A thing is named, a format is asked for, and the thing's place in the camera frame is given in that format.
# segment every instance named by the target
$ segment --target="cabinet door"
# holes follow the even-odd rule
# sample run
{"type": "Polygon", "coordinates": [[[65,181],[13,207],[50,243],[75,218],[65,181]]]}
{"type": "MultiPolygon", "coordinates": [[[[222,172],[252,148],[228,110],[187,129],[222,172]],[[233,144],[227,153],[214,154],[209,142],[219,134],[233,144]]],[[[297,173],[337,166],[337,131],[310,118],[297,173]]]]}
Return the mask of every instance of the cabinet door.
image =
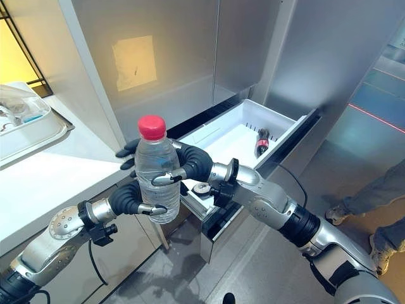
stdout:
{"type": "Polygon", "coordinates": [[[278,0],[220,1],[215,105],[259,82],[279,6],[278,0]]]}
{"type": "MultiPolygon", "coordinates": [[[[85,303],[99,303],[154,251],[134,216],[122,215],[114,223],[118,227],[118,233],[111,236],[114,241],[105,247],[92,245],[96,265],[109,285],[98,289],[85,303]]],[[[100,284],[85,244],[67,268],[44,289],[51,294],[52,303],[79,304],[100,284]]],[[[31,303],[43,304],[43,296],[38,294],[31,303]]]]}
{"type": "Polygon", "coordinates": [[[215,0],[73,0],[126,140],[136,121],[173,127],[213,105],[215,0]]]}

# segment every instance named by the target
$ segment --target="plastic bottle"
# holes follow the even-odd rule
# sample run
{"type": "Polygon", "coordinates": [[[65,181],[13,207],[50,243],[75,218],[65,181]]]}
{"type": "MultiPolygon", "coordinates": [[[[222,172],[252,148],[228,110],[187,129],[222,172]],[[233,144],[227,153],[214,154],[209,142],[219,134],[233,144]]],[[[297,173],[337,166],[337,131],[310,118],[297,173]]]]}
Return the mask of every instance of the plastic bottle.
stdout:
{"type": "Polygon", "coordinates": [[[267,151],[269,136],[270,136],[270,132],[268,129],[259,130],[259,139],[256,143],[256,153],[257,153],[258,157],[267,151]]]}
{"type": "Polygon", "coordinates": [[[135,171],[138,177],[142,200],[145,204],[163,205],[167,213],[151,216],[152,222],[166,224],[175,219],[180,206],[180,183],[156,187],[151,184],[154,177],[178,168],[175,148],[166,137],[163,118],[154,115],[138,121],[141,136],[135,152],[135,171]]]}

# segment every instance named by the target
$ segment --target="clear water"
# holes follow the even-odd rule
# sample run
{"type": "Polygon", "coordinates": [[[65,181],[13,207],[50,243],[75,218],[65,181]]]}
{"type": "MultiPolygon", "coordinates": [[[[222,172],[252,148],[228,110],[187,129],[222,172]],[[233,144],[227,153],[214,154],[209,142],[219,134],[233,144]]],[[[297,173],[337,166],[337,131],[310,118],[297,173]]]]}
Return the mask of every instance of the clear water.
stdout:
{"type": "Polygon", "coordinates": [[[167,213],[149,217],[152,222],[166,224],[178,215],[180,207],[180,183],[156,187],[151,184],[154,177],[178,168],[179,162],[175,148],[167,138],[159,141],[142,139],[135,153],[137,173],[142,200],[148,205],[163,205],[167,213]]]}

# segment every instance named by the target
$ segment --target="shoe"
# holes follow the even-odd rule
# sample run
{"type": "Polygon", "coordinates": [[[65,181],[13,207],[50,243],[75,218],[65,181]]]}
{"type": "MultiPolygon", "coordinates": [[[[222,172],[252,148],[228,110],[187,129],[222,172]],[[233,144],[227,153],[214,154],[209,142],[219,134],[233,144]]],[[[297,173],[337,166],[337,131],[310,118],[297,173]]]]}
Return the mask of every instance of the shoe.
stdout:
{"type": "Polygon", "coordinates": [[[371,246],[370,257],[373,260],[375,267],[377,268],[377,274],[379,276],[382,276],[388,271],[388,264],[390,262],[390,257],[394,254],[395,251],[394,250],[385,251],[376,249],[374,244],[374,234],[370,235],[369,240],[371,246]]]}
{"type": "Polygon", "coordinates": [[[235,296],[233,293],[227,293],[223,297],[222,304],[235,304],[235,303],[236,303],[236,300],[235,300],[235,296]]]}
{"type": "Polygon", "coordinates": [[[339,204],[333,208],[329,208],[325,212],[325,218],[334,226],[338,226],[350,215],[352,214],[345,206],[339,204]]]}

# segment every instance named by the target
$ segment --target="window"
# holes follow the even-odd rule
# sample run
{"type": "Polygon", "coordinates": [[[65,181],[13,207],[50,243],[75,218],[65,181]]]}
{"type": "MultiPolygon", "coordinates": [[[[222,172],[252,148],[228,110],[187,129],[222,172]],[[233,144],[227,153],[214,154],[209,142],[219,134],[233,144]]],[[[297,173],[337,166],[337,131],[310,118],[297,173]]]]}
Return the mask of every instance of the window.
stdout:
{"type": "Polygon", "coordinates": [[[12,81],[25,81],[40,97],[53,94],[0,0],[0,83],[12,81]]]}

